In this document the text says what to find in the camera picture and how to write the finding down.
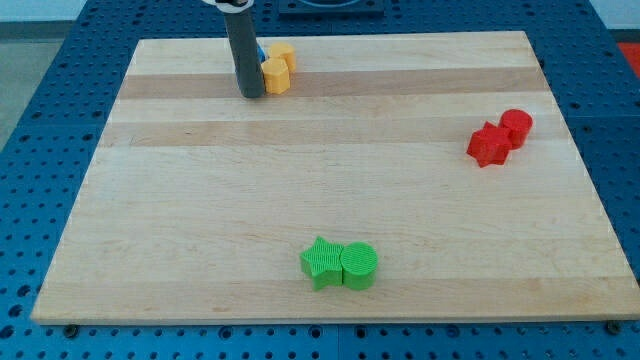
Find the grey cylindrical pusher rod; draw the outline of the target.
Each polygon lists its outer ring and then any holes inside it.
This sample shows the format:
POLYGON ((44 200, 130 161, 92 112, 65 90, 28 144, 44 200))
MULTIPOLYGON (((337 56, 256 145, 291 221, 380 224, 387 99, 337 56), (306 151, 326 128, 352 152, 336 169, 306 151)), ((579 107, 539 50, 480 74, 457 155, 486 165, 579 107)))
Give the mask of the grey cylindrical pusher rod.
POLYGON ((220 3, 240 93, 245 98, 259 98, 265 85, 258 42, 251 13, 252 3, 220 3))

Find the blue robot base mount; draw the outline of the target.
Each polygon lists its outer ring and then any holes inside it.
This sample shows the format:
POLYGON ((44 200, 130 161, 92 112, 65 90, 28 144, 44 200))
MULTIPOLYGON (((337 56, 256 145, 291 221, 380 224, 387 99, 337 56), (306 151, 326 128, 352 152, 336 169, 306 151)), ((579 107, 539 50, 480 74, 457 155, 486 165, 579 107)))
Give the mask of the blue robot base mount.
POLYGON ((280 17, 382 15, 385 0, 277 0, 280 17))

